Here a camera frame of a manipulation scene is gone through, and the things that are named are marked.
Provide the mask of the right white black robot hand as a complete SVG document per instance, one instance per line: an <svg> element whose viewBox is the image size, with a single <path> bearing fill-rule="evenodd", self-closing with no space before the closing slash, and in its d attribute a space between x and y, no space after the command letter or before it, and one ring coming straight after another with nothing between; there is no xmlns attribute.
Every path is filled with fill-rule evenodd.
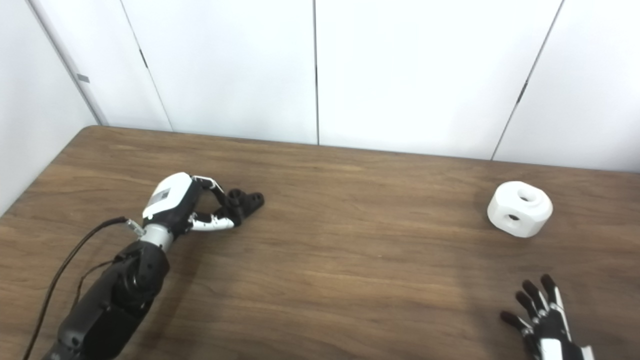
<svg viewBox="0 0 640 360"><path fill-rule="evenodd" d="M522 282L522 290L515 299L526 310L530 321L509 311L502 311L500 319L512 326L522 337L525 353L530 360L594 360L590 345L574 343L563 303L562 294L549 274L541 276L544 291L530 280Z"/></svg>

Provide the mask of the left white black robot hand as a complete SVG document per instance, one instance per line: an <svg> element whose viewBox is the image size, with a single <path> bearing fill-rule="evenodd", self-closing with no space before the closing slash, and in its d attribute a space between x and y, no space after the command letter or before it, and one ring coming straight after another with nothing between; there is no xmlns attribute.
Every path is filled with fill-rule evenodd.
<svg viewBox="0 0 640 360"><path fill-rule="evenodd" d="M226 192L210 177L178 172L158 183L142 212L142 228L160 226L174 238L190 231L222 231L240 226L226 215L199 213L195 210L203 191L210 191L220 204Z"/></svg>

